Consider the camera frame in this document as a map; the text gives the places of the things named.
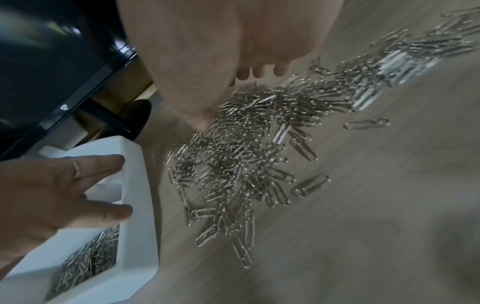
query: wooden table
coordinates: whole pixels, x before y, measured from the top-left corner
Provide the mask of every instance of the wooden table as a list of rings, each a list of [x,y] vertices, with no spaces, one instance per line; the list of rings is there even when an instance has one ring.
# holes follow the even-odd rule
[[[441,22],[441,12],[475,5],[480,1],[347,0],[319,54],[334,67],[391,30],[408,26],[423,34]],[[296,70],[305,66],[299,62]],[[290,150],[285,169],[298,180],[325,172],[331,183],[288,207],[255,206],[250,270],[224,237],[195,246],[202,224],[185,226],[183,205],[163,167],[169,144],[188,128],[170,108],[158,106],[138,142],[150,176],[160,268],[123,303],[478,302],[466,291],[478,281],[461,270],[478,280],[480,254],[469,261],[457,243],[480,231],[479,80],[477,52],[385,91],[361,113],[323,119],[311,129],[319,161],[309,163]],[[342,128],[368,118],[388,118],[391,126]],[[480,253],[474,238],[464,244]]]

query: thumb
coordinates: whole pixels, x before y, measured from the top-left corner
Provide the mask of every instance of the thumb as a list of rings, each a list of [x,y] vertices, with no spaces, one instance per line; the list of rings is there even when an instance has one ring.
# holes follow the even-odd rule
[[[212,125],[212,114],[210,110],[206,110],[203,113],[192,114],[180,112],[180,116],[185,120],[185,122],[194,128],[195,130],[206,134],[209,132],[210,126]]]
[[[130,205],[116,205],[102,201],[78,200],[69,205],[68,216],[60,228],[107,228],[132,216]]]

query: hand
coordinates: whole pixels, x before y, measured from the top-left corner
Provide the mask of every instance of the hand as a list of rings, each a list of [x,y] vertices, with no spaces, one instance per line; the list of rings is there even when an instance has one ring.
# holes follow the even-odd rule
[[[343,0],[117,0],[125,31],[163,98],[208,132],[227,86],[317,48]]]
[[[122,169],[121,155],[0,163],[0,279],[62,228],[103,228],[132,207],[90,201],[85,191]]]

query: white tray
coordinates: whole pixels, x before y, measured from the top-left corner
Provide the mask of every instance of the white tray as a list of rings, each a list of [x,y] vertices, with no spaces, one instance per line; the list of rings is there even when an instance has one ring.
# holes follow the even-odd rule
[[[54,273],[62,262],[102,229],[65,229],[30,252],[0,282],[0,299],[8,304],[108,304],[130,298],[159,267],[157,237],[149,181],[142,149],[121,136],[109,137],[66,151],[65,156],[121,154],[123,170],[87,192],[133,207],[131,219],[120,225],[116,264],[46,302]]]

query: finger ring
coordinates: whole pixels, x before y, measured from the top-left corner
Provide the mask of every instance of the finger ring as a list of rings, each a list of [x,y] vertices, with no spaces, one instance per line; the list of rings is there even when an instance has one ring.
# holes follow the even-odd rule
[[[72,161],[73,166],[75,168],[75,175],[73,176],[73,178],[77,178],[82,173],[82,165],[80,164],[79,161],[77,161],[75,159],[72,159],[71,161]]]

